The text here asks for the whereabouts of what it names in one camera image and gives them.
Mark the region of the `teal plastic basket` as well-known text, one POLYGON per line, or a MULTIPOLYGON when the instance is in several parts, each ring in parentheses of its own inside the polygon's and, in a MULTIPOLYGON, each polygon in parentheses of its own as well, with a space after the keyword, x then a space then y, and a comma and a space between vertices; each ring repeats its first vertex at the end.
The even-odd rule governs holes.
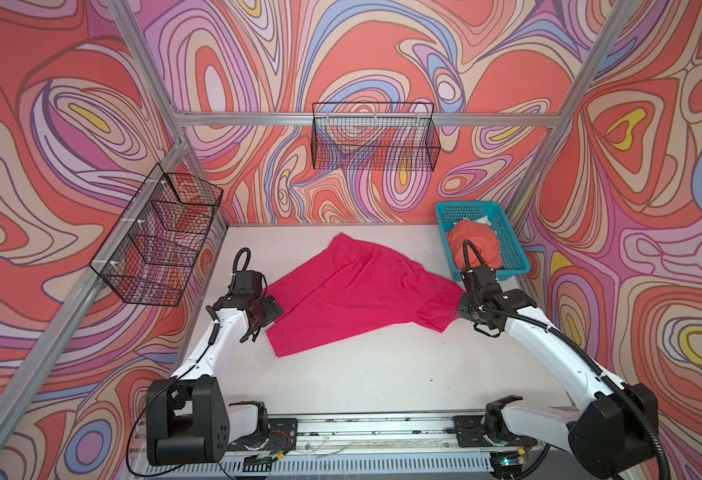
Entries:
POLYGON ((461 280, 461 273, 454 263, 447 233, 464 219, 479 220, 487 218, 490 222, 489 227, 495 232, 500 242, 500 255, 503 260, 503 267, 496 271, 499 281, 508 281, 517 275, 525 275, 530 272, 530 262, 500 204, 487 201, 443 201, 435 205, 435 213, 450 277, 454 281, 458 282, 461 280))

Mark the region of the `magenta t shirt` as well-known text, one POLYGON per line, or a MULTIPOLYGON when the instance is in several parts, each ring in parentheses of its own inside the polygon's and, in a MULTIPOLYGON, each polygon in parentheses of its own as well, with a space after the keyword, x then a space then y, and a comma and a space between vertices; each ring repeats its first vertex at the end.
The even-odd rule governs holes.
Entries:
POLYGON ((397 324, 442 333, 464 290, 393 249, 339 234, 269 292, 284 315, 267 336, 286 357, 397 324))

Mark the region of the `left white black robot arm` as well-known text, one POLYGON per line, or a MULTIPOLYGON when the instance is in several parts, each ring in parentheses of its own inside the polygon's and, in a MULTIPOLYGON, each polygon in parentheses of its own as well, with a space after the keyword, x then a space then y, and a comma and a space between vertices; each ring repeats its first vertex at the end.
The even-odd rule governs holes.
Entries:
POLYGON ((146 450, 154 467, 217 463, 237 441, 265 444, 268 412, 262 401, 224 400, 217 374, 237 345, 255 340, 283 314, 267 293, 262 273, 232 274, 229 290, 206 308, 211 315, 202 339, 168 379, 147 392, 146 450))

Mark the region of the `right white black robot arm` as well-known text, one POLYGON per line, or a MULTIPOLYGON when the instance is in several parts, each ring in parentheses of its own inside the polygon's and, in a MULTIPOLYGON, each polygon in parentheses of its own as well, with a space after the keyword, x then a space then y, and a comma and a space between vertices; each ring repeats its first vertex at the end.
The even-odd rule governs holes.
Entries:
POLYGON ((658 399, 645 385, 628 384, 601 366, 554 326, 537 303, 519 289, 503 290, 495 272, 473 267, 461 274, 465 286, 459 317, 490 338, 506 334, 525 347, 564 388, 570 409, 535 407, 508 395, 485 407, 486 441, 504 444, 529 437, 572 454, 599 479, 655 460, 658 476, 671 465, 658 432, 658 399))

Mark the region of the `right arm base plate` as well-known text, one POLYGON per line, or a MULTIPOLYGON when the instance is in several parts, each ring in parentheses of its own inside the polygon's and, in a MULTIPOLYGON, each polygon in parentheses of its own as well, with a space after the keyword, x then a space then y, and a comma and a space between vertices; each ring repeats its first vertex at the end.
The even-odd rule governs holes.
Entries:
POLYGON ((484 430, 483 415, 458 415, 452 418, 453 425, 444 429, 448 435, 453 435, 461 448, 478 447, 523 447, 530 449, 538 445, 538 441, 529 437, 512 436, 510 440, 491 440, 484 430))

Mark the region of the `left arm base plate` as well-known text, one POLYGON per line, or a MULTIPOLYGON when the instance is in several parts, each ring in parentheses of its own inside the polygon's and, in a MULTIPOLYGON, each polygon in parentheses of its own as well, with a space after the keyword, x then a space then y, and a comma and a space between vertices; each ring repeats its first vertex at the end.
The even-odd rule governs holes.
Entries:
POLYGON ((276 417, 268 421, 267 432, 240 438, 228 445, 229 451, 288 453, 295 449, 299 420, 294 417, 276 417))

